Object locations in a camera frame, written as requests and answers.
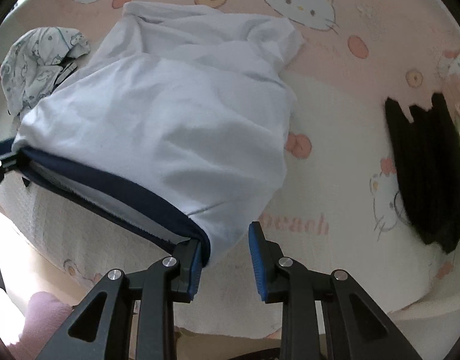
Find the black cloth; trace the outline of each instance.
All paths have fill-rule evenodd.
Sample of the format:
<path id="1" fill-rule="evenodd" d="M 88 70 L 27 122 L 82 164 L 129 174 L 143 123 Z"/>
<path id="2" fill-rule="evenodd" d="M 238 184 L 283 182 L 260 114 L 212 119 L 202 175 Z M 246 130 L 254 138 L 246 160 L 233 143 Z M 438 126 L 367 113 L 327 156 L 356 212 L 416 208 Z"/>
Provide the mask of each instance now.
<path id="1" fill-rule="evenodd" d="M 445 98 L 434 93 L 428 111 L 410 107 L 411 123 L 388 98 L 385 114 L 399 191 L 411 225 L 425 244 L 445 253 L 460 239 L 460 145 Z"/>

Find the white garment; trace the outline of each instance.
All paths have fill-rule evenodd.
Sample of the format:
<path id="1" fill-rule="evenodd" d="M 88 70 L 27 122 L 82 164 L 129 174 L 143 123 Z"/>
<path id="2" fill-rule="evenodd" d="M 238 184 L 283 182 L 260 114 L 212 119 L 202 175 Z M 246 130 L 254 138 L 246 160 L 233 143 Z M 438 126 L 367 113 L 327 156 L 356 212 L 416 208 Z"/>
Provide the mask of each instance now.
<path id="1" fill-rule="evenodd" d="M 131 180 L 188 215 L 220 259 L 286 174 L 287 19 L 130 2 L 87 67 L 22 120 L 31 146 Z"/>
<path id="2" fill-rule="evenodd" d="M 89 52 L 87 39 L 73 28 L 35 28 L 20 37 L 0 68 L 10 114 L 27 112 L 52 93 L 66 56 L 75 59 Z"/>

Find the pink fabric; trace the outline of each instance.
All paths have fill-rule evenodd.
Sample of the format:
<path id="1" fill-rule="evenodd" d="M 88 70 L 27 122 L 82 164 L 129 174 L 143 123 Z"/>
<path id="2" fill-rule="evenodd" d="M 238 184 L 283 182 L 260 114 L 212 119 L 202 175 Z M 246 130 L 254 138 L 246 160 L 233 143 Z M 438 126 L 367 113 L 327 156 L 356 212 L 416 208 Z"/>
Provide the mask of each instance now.
<path id="1" fill-rule="evenodd" d="M 8 346 L 13 357 L 16 360 L 34 360 L 71 312 L 72 307 L 60 302 L 53 294 L 34 294 L 28 301 L 20 341 Z"/>

